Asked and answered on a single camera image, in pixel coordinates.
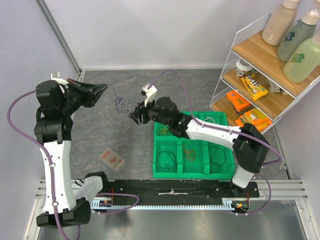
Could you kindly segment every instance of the shelf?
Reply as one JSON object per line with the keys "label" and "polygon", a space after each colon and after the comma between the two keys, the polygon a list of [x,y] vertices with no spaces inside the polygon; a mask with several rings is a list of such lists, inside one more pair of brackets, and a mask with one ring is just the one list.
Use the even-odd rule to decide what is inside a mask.
{"label": "shelf", "polygon": [[262,31],[260,31],[234,46],[232,51],[254,66],[259,72],[264,73],[288,93],[297,97],[311,82],[320,76],[320,66],[318,65],[302,83],[293,83],[284,75],[283,68],[286,63],[278,58],[277,49],[278,47],[265,43],[262,39]]}
{"label": "shelf", "polygon": [[[232,85],[238,92],[244,96],[249,102],[257,106],[262,112],[264,112],[272,120],[281,114],[294,100],[290,95],[282,95],[280,92],[268,93],[267,95],[253,101],[250,93],[246,89],[243,82],[236,75],[236,69],[229,71],[223,76],[223,79]],[[258,73],[255,80],[266,88],[266,77]]]}
{"label": "shelf", "polygon": [[237,126],[236,120],[239,118],[239,116],[237,115],[235,109],[232,107],[227,96],[224,96],[220,100],[211,104],[211,108],[216,112],[224,112],[226,114],[228,124],[230,126]]}

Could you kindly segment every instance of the white bottle cap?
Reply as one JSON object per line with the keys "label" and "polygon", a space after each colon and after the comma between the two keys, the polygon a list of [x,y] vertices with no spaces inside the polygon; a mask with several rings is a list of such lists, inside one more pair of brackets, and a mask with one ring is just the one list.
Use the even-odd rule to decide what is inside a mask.
{"label": "white bottle cap", "polygon": [[316,25],[320,18],[320,10],[319,9],[312,9],[309,10],[302,18],[302,22],[308,25]]}
{"label": "white bottle cap", "polygon": [[315,35],[313,35],[313,37],[311,38],[311,42],[320,47],[320,30],[316,32]]}
{"label": "white bottle cap", "polygon": [[300,0],[284,0],[282,3],[287,9],[296,9],[299,6]]}
{"label": "white bottle cap", "polygon": [[313,4],[317,9],[320,9],[320,0],[314,0]]}

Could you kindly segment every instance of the green plastic container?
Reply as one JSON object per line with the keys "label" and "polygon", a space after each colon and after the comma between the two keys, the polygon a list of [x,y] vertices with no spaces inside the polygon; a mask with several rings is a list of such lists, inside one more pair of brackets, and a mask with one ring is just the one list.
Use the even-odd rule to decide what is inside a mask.
{"label": "green plastic container", "polygon": [[[209,123],[228,125],[224,112],[193,112],[196,118]],[[155,123],[153,176],[170,179],[230,180],[235,173],[231,149],[201,140],[173,136],[168,127]]]}

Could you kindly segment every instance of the light green bottle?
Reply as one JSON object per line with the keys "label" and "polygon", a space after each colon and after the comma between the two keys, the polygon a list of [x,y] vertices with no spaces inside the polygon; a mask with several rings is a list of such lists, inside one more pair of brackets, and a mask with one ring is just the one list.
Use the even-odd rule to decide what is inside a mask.
{"label": "light green bottle", "polygon": [[319,18],[320,11],[318,9],[309,10],[289,28],[277,50],[278,57],[282,61],[288,62],[298,46],[313,36]]}
{"label": "light green bottle", "polygon": [[283,68],[284,75],[300,84],[320,64],[320,30],[295,50]]}

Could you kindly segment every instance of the white wall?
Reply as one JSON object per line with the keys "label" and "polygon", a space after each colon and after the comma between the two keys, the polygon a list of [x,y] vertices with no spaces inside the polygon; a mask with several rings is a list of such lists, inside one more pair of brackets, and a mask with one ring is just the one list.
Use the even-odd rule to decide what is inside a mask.
{"label": "white wall", "polygon": [[81,68],[145,69],[222,67],[236,32],[282,1],[45,2]]}
{"label": "white wall", "polygon": [[301,179],[320,226],[320,84],[277,124],[292,177]]}
{"label": "white wall", "polygon": [[[61,71],[76,73],[33,0],[0,3],[0,232],[3,240],[21,240],[29,220],[44,163],[38,147],[19,136],[6,119],[10,103]],[[13,122],[34,136],[36,96],[14,108]]]}

